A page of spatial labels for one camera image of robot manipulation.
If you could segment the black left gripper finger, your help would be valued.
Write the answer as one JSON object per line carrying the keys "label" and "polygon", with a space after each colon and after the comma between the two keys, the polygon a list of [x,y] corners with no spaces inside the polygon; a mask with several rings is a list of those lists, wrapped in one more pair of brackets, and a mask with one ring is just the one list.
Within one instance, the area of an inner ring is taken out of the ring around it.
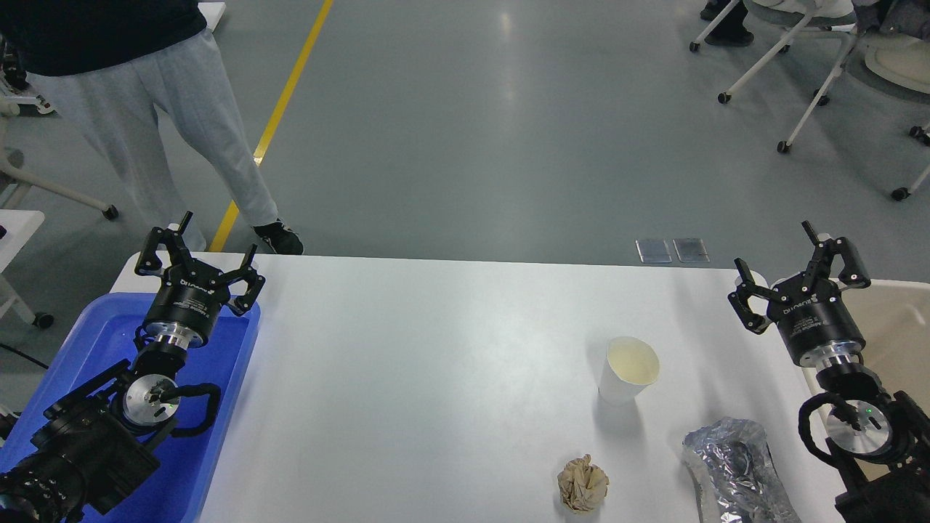
{"label": "black left gripper finger", "polygon": [[[140,277],[170,278],[182,275],[195,277],[195,258],[184,242],[184,232],[192,221],[193,212],[186,211],[176,229],[153,227],[146,236],[142,250],[137,255],[135,274]],[[169,266],[163,265],[159,248],[169,255]]]}
{"label": "black left gripper finger", "polygon": [[[258,245],[252,244],[249,251],[243,255],[239,268],[215,277],[215,298],[221,305],[226,305],[236,317],[242,317],[252,310],[266,281],[253,266],[257,251]],[[246,283],[246,290],[234,296],[230,288],[237,283]]]}

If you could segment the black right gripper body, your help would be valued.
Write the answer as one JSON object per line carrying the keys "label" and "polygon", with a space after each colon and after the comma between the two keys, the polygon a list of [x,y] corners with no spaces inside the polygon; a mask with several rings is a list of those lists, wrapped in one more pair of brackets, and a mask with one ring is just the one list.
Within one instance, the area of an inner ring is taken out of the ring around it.
{"label": "black right gripper body", "polygon": [[839,288],[823,280],[813,289],[805,293],[800,280],[780,280],[773,287],[772,323],[791,361],[801,368],[827,367],[830,358],[861,363],[866,341]]}

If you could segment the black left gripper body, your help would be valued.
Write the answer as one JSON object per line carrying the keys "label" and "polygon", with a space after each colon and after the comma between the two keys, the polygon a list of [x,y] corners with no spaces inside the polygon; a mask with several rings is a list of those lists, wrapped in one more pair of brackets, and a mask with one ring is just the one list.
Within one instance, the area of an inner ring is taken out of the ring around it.
{"label": "black left gripper body", "polygon": [[219,284],[218,275],[206,270],[166,270],[161,287],[142,322],[150,336],[173,335],[187,339],[188,347],[209,342],[230,291]]}

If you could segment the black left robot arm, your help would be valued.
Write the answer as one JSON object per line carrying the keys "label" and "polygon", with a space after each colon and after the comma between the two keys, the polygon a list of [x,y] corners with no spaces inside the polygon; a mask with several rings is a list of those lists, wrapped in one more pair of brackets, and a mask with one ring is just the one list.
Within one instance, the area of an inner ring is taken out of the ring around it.
{"label": "black left robot arm", "polygon": [[160,287],[135,331],[137,355],[44,411],[33,453],[2,474],[4,522],[80,522],[87,506],[106,514],[156,473],[163,441],[197,437],[218,420],[219,384],[180,385],[177,374],[190,349],[207,345],[224,307],[236,317],[253,309],[265,278],[252,264],[257,245],[230,271],[193,257],[183,238],[192,217],[150,230],[135,272]]}

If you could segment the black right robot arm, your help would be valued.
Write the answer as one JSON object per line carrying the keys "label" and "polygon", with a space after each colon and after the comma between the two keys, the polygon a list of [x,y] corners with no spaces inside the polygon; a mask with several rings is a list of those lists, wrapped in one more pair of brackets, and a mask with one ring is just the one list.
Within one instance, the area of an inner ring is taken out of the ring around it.
{"label": "black right robot arm", "polygon": [[816,373],[820,393],[801,404],[798,433],[843,481],[835,499],[843,520],[926,522],[928,416],[865,365],[865,338],[841,298],[870,287],[870,277],[849,238],[817,234],[808,221],[801,227],[813,246],[804,270],[765,287],[737,258],[728,301],[747,331],[774,325],[793,364]]}

